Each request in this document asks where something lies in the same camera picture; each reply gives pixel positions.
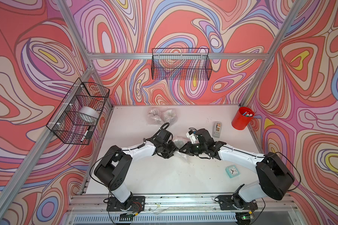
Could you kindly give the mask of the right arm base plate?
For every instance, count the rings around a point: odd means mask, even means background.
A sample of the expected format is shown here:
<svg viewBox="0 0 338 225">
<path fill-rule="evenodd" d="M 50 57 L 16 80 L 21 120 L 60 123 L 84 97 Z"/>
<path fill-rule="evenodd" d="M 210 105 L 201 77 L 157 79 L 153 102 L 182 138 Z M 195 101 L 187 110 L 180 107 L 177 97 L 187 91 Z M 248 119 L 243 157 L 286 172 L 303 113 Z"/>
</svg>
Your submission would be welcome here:
<svg viewBox="0 0 338 225">
<path fill-rule="evenodd" d="M 258 209 L 255 201 L 245 202 L 238 195 L 219 195 L 214 198 L 222 211 L 256 211 Z"/>
</svg>

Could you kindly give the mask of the bubble wrap sheet stack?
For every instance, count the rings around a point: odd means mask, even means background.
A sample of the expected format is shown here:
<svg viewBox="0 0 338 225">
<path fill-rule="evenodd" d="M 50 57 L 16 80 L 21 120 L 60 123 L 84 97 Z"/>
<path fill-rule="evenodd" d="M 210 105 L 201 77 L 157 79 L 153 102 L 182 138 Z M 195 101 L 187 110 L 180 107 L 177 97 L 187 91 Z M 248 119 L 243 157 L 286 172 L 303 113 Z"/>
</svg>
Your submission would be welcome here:
<svg viewBox="0 0 338 225">
<path fill-rule="evenodd" d="M 183 162 L 189 163 L 189 156 L 185 154 L 185 149 L 182 149 L 189 140 L 184 137 L 175 137 L 173 142 L 177 147 L 177 150 L 174 152 L 174 157 L 182 160 Z"/>
</svg>

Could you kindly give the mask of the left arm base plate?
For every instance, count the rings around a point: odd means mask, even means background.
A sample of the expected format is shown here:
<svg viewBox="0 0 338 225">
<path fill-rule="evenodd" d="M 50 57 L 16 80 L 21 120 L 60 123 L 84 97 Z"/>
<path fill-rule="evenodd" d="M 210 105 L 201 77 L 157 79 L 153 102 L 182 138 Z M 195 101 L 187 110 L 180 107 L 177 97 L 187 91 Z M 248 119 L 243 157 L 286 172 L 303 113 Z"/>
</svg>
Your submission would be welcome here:
<svg viewBox="0 0 338 225">
<path fill-rule="evenodd" d="M 141 212 L 145 209 L 145 196 L 130 196 L 124 203 L 115 197 L 109 197 L 107 201 L 108 212 L 133 211 Z"/>
</svg>

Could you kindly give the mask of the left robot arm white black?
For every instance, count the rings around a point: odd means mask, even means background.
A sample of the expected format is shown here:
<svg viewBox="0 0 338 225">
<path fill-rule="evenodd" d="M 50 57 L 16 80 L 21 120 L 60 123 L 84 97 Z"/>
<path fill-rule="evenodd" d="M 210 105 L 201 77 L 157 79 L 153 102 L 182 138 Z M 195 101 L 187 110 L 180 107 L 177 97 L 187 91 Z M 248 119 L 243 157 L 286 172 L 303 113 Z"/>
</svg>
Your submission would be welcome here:
<svg viewBox="0 0 338 225">
<path fill-rule="evenodd" d="M 177 150 L 172 138 L 172 134 L 156 135 L 144 139 L 143 143 L 139 145 L 128 148 L 120 148 L 113 145 L 97 162 L 94 176 L 118 202 L 130 202 L 132 192 L 127 188 L 124 180 L 131 163 L 154 155 L 161 156 L 164 159 L 172 157 Z"/>
</svg>

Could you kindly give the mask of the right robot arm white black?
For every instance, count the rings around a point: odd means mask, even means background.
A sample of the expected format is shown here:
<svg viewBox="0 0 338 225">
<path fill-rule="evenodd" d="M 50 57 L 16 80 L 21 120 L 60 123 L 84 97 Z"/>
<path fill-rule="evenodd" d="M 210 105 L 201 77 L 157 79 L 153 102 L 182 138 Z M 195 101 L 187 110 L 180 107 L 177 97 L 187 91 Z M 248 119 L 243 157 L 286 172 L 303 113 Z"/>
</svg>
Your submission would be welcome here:
<svg viewBox="0 0 338 225">
<path fill-rule="evenodd" d="M 233 162 L 257 174 L 253 182 L 240 185 L 231 196 L 233 207 L 239 210 L 259 198 L 282 200 L 295 181 L 293 174 L 275 153 L 250 153 L 222 141 L 210 144 L 188 142 L 179 152 L 197 157 L 204 153 L 209 159 Z"/>
</svg>

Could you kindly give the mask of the bubble wrap sheet around mug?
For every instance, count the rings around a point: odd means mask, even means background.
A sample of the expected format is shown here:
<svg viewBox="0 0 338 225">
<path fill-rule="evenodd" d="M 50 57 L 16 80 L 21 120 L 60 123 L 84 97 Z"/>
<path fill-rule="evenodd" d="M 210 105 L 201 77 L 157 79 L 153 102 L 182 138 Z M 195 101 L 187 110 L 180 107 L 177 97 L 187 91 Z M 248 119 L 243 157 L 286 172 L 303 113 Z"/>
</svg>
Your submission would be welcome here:
<svg viewBox="0 0 338 225">
<path fill-rule="evenodd" d="M 151 108 L 147 113 L 147 123 L 148 125 L 162 125 L 163 119 L 161 116 L 161 111 L 158 108 Z"/>
</svg>

